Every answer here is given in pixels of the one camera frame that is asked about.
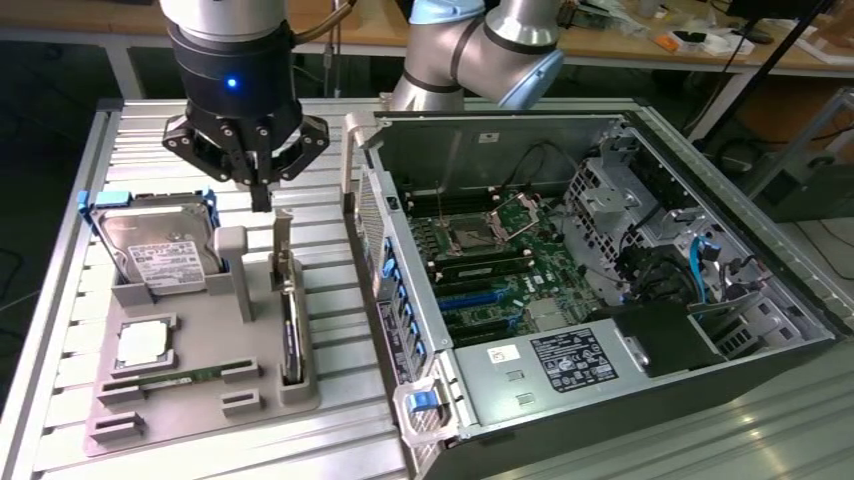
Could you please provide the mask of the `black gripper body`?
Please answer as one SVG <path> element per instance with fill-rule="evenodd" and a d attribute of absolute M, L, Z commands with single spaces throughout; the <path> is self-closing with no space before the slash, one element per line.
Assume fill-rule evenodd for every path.
<path fill-rule="evenodd" d="M 237 120 L 302 120 L 290 66 L 292 31 L 282 22 L 248 41 L 204 40 L 172 23 L 173 54 L 188 101 L 205 113 Z"/>

